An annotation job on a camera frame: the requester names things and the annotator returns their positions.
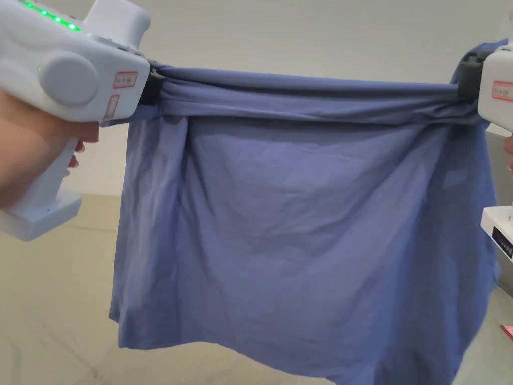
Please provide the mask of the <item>person's left hand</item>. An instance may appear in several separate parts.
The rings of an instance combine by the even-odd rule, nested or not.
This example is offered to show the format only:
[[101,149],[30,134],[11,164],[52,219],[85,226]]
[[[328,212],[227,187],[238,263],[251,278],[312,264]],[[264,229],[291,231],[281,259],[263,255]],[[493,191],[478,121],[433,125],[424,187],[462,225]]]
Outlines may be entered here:
[[73,138],[99,140],[98,122],[70,122],[1,92],[1,209],[19,201]]

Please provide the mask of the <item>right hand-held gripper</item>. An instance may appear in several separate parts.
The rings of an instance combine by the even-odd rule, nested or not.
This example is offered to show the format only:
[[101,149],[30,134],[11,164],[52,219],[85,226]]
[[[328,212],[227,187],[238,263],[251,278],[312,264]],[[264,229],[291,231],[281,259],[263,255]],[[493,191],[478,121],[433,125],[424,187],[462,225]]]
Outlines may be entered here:
[[[458,95],[476,100],[485,121],[512,132],[512,44],[470,53],[460,65]],[[512,205],[486,207],[480,226],[512,259]]]

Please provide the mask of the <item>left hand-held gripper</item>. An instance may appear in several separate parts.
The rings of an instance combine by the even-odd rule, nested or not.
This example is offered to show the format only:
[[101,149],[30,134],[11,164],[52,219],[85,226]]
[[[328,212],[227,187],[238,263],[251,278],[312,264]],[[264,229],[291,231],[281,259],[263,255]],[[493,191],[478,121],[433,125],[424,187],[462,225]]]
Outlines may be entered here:
[[[82,21],[40,1],[1,1],[1,92],[70,122],[129,119],[163,84],[139,48],[150,23],[131,1],[95,1]],[[77,215],[81,198],[62,181],[78,142],[1,209],[3,233],[30,241]]]

